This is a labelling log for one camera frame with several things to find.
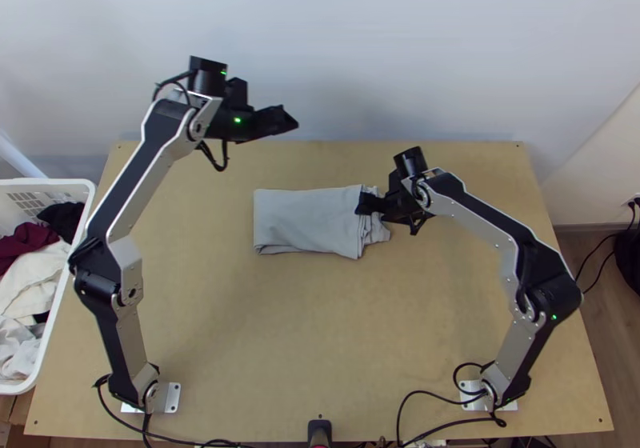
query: black cloth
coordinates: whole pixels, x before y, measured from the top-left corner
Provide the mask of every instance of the black cloth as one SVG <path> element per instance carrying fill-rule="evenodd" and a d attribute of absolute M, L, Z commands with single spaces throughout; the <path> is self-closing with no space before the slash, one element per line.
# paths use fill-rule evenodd
<path fill-rule="evenodd" d="M 46 320 L 49 319 L 49 312 L 34 314 L 33 317 L 36 323 L 46 323 Z"/>
<path fill-rule="evenodd" d="M 42 210 L 38 214 L 38 219 L 49 223 L 49 228 L 59 234 L 65 242 L 71 244 L 84 209 L 84 203 L 59 203 Z"/>

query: maroon cloth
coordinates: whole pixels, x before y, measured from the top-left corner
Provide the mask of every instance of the maroon cloth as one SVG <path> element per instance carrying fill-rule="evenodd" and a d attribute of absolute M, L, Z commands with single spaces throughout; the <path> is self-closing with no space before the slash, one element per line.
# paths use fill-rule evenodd
<path fill-rule="evenodd" d="M 47 226 L 34 223 L 19 225 L 13 235 L 0 238 L 0 275 L 4 274 L 21 254 L 39 250 L 43 246 L 56 243 L 59 239 L 56 232 Z"/>

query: power outlet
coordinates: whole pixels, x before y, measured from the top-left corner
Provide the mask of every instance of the power outlet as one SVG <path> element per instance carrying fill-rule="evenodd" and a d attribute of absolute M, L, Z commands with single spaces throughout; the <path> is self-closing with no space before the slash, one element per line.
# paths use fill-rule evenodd
<path fill-rule="evenodd" d="M 627 206 L 629 205 L 629 203 L 634 203 L 634 199 L 635 198 L 640 198 L 640 193 L 636 193 L 634 196 L 632 196 L 631 198 L 629 198 L 628 200 L 626 200 L 623 204 L 621 204 L 620 206 Z"/>

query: white wall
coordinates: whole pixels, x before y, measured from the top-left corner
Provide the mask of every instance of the white wall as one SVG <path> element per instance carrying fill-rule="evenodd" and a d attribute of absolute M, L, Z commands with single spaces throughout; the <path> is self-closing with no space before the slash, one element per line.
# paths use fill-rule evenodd
<path fill-rule="evenodd" d="M 627 223 L 640 193 L 640 86 L 542 185 L 556 225 Z"/>
<path fill-rule="evenodd" d="M 0 126 L 100 173 L 197 54 L 292 138 L 517 139 L 544 179 L 640 80 L 640 0 L 0 0 Z"/>

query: gray cloth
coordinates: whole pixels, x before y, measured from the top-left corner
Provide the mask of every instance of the gray cloth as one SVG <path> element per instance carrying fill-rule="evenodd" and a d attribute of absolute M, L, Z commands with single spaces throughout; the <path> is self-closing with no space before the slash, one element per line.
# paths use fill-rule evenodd
<path fill-rule="evenodd" d="M 323 190 L 256 190 L 254 192 L 254 249 L 258 254 L 319 251 L 352 259 L 365 245 L 388 242 L 391 232 L 380 213 L 355 214 L 363 185 Z"/>
<path fill-rule="evenodd" d="M 0 314 L 0 379 L 24 380 L 34 370 L 40 340 L 22 324 Z"/>

